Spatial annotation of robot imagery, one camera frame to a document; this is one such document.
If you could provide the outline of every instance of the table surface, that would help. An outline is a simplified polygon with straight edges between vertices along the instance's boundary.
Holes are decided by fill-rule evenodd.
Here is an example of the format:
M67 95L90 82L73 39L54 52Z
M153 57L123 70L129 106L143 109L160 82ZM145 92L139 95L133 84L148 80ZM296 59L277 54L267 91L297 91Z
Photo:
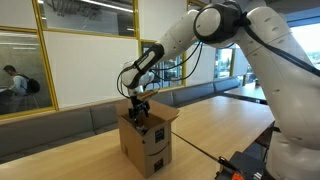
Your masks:
M249 97L258 100L266 100L261 86L256 85L255 83L246 84L245 86L231 89L223 93L241 97Z
M172 135L172 162L149 179L214 179L220 165ZM121 152L119 131L43 151L0 165L0 179L144 179Z
M216 158L243 152L274 121L269 106L222 96L179 109L172 132Z

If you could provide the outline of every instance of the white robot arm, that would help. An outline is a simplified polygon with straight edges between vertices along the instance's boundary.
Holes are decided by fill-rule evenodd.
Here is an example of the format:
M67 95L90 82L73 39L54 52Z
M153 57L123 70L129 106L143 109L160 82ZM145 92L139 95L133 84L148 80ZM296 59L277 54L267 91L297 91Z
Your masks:
M233 1L189 11L138 60L120 73L133 104L131 117L147 101L137 99L153 80L150 68L187 50L197 40L221 48L234 42L247 57L281 133L274 133L267 171L276 179L320 177L320 73L312 66L287 23L268 7L242 13Z

